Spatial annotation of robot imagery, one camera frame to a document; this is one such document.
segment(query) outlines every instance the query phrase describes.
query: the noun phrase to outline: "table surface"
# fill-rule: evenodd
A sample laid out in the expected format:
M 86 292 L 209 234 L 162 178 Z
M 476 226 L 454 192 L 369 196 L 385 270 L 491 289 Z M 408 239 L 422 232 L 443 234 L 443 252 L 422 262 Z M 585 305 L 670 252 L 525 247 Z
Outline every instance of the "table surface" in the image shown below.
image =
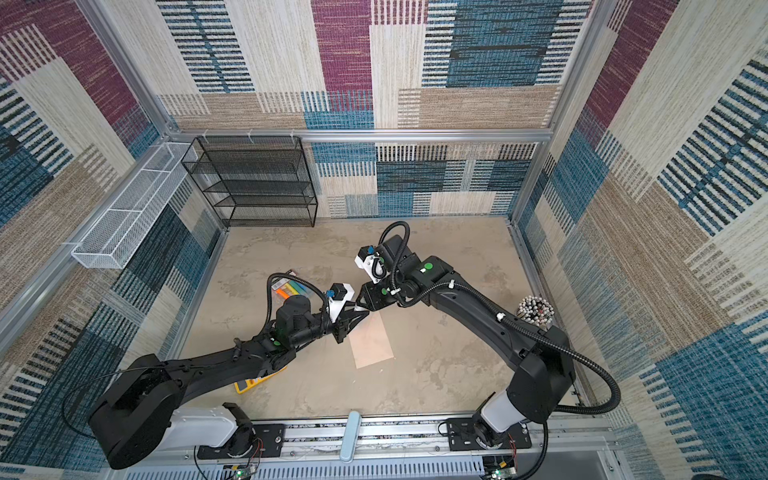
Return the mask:
M 531 294 L 503 218 L 408 222 L 412 251 L 422 259 L 442 258 L 507 310 Z M 318 219 L 314 228 L 231 229 L 182 356 L 228 349 L 234 337 L 258 333 L 271 273 L 293 269 L 321 290 L 333 282 L 357 289 L 369 278 L 354 257 L 360 247 L 375 244 L 389 223 Z M 314 310 L 318 305 L 313 303 Z M 476 409 L 509 384 L 512 371 L 501 358 L 450 316 L 422 303 L 408 309 L 390 306 L 379 314 L 393 358 L 357 368 L 350 341 L 336 344 L 326 336 L 244 394 L 227 386 L 186 405 L 235 402 L 253 419 L 347 415 L 351 410 L 363 415 L 456 412 Z

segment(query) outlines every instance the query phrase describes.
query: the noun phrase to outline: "black shelf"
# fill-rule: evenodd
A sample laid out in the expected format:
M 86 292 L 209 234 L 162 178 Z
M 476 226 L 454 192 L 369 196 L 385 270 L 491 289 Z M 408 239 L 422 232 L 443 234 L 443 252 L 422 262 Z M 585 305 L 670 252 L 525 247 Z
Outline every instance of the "black shelf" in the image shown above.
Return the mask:
M 226 226 L 314 227 L 317 195 L 301 140 L 198 137 L 193 149 L 184 168 Z

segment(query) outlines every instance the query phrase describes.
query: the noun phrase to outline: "light blue plastic strip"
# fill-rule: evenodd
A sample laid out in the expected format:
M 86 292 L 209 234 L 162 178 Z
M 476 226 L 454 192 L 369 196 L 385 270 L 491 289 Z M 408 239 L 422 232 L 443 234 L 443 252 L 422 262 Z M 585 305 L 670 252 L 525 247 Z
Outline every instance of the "light blue plastic strip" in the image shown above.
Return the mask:
M 360 431 L 360 422 L 362 417 L 354 410 L 349 413 L 344 429 L 344 438 L 341 441 L 341 452 L 339 459 L 342 462 L 350 463 L 355 456 L 355 445 L 357 445 L 357 433 Z

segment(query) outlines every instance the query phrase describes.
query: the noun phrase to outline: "white wire basket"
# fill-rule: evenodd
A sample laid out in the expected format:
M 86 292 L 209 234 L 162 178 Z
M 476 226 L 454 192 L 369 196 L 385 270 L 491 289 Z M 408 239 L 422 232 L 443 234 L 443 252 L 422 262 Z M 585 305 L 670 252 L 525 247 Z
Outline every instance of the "white wire basket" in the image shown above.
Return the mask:
M 85 268 L 124 269 L 144 241 L 187 172 L 181 160 L 195 161 L 189 144 L 158 148 L 72 251 Z

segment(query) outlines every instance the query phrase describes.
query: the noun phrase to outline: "bundle of pens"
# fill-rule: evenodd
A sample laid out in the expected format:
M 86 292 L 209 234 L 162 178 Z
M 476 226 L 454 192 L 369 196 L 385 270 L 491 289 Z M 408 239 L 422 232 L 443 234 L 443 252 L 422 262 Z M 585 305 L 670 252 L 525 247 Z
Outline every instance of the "bundle of pens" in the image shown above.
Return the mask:
M 298 276 L 293 270 L 288 270 L 286 273 L 289 275 Z M 315 293 L 312 290 L 298 282 L 294 282 L 293 280 L 279 278 L 272 283 L 272 295 L 275 299 L 279 298 L 281 300 L 285 300 L 292 295 L 304 295 L 306 297 L 312 298 L 312 295 L 314 294 Z

